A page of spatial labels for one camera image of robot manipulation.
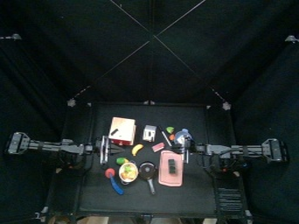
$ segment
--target small box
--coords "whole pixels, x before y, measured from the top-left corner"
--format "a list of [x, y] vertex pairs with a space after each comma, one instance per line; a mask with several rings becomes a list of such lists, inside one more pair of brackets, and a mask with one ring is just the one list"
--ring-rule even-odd
[[113, 144], [133, 145], [137, 135], [137, 120], [122, 117], [114, 117], [109, 138]]
[[162, 150], [165, 148], [165, 143], [159, 143], [157, 144], [153, 149], [154, 149], [154, 152], [158, 152], [159, 150]]
[[151, 125], [146, 125], [145, 126], [145, 140], [149, 142], [154, 142], [155, 141], [155, 126]]
[[177, 170], [175, 170], [175, 160], [173, 158], [169, 159], [169, 168], [170, 168], [170, 173], [175, 174]]

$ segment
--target red box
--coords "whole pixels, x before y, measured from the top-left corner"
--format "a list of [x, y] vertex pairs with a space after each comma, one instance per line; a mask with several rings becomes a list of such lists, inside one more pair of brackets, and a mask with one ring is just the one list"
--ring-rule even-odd
[[114, 117], [109, 138], [113, 144], [133, 145], [137, 135], [137, 120], [122, 117]]

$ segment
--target black tent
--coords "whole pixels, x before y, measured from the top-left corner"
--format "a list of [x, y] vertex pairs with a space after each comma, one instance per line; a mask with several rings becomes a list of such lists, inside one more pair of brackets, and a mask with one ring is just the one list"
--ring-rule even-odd
[[[298, 13], [296, 0], [2, 1], [2, 145], [17, 131], [61, 141], [70, 100], [228, 103], [237, 143], [273, 137], [290, 153], [289, 164], [254, 162], [250, 211], [298, 223]], [[13, 221], [42, 211], [51, 174], [38, 154], [0, 166]]]

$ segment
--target black fabric ceiling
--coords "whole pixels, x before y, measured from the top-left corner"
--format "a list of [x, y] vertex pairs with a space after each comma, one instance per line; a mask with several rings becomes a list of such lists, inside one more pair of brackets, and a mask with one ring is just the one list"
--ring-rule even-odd
[[11, 0], [2, 35], [66, 100], [234, 102], [286, 47], [298, 1]]

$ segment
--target yellow object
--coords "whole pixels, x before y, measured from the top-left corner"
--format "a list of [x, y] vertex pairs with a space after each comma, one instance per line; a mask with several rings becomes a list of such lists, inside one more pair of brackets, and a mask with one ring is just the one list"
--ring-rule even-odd
[[138, 144], [135, 146], [135, 148], [133, 149], [133, 155], [135, 156], [137, 153], [145, 148], [145, 146], [142, 144]]

